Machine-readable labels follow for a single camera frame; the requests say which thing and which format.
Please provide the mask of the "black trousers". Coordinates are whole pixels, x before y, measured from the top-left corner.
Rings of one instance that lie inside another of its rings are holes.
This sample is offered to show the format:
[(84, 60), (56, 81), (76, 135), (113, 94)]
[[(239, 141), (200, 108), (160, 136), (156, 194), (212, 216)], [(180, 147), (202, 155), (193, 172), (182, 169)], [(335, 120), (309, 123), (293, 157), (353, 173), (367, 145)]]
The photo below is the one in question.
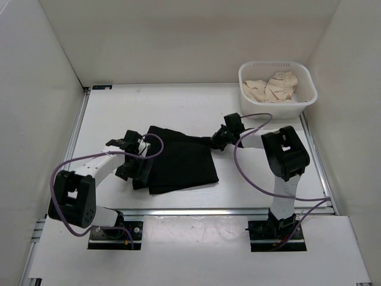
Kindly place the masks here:
[(147, 183), (134, 180), (134, 190), (148, 188), (151, 195), (157, 195), (218, 182), (210, 137), (189, 136), (157, 126), (150, 126), (148, 133), (159, 136), (164, 149), (154, 158)]

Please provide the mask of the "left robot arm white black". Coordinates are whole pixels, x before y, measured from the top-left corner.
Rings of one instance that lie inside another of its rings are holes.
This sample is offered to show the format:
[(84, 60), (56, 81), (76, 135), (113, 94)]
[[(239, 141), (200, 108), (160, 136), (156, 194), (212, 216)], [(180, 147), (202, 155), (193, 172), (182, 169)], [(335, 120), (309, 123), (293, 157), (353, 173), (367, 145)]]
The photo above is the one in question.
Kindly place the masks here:
[(67, 163), (75, 162), (75, 158), (61, 163), (50, 178), (48, 216), (65, 224), (75, 236), (79, 233), (74, 226), (86, 231), (96, 227), (111, 238), (121, 237), (125, 230), (123, 215), (118, 210), (99, 206), (96, 189), (112, 173), (125, 181), (146, 183), (154, 158), (164, 149), (163, 140), (155, 135), (159, 149), (149, 154), (151, 145), (146, 140), (149, 136), (128, 130), (123, 138), (108, 141), (100, 153), (79, 157), (85, 163), (75, 170), (63, 169)]

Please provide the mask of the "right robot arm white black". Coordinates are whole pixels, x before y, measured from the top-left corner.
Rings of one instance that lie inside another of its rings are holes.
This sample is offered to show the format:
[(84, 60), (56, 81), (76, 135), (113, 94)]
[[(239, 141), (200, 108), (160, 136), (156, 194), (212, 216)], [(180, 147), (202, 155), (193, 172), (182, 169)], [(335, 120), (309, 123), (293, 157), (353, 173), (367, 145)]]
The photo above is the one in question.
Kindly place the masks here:
[(225, 124), (211, 137), (213, 149), (223, 151), (229, 144), (238, 148), (263, 149), (270, 170), (274, 175), (272, 204), (265, 226), (258, 232), (269, 237), (281, 238), (292, 232), (296, 225), (296, 189), (310, 156), (292, 126), (259, 134), (259, 129), (245, 129), (238, 113), (224, 116)]

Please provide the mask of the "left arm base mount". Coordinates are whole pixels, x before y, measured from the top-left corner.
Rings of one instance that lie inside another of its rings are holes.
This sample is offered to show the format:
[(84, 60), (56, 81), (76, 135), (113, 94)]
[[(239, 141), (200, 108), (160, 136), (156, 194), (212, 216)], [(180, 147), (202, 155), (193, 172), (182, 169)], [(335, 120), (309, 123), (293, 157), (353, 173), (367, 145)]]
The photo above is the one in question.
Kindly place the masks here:
[(134, 250), (142, 246), (143, 221), (124, 221), (123, 230), (91, 230), (88, 240), (88, 250)]

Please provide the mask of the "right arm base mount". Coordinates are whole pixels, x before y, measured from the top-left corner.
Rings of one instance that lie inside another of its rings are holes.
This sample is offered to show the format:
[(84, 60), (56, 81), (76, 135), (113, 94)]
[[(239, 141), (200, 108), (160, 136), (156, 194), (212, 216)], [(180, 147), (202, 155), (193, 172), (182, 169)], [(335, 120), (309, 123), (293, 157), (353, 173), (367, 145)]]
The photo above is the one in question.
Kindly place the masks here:
[(249, 220), (245, 230), (249, 232), (252, 253), (307, 251), (304, 233), (295, 214), (277, 220), (269, 213), (267, 220)]

